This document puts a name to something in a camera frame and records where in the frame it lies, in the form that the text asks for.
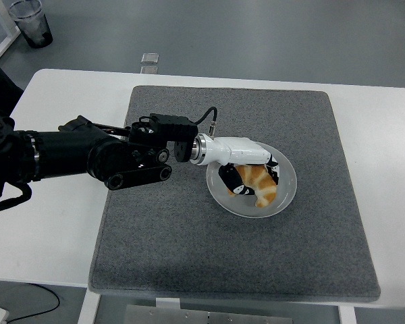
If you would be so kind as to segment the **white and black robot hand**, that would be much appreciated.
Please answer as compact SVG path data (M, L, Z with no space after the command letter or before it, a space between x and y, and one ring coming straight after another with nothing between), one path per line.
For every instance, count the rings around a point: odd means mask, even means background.
M261 145L249 138L211 138L200 134L195 140L195 150L193 163L221 165L219 177L231 194L255 194L258 199L274 200L278 163Z

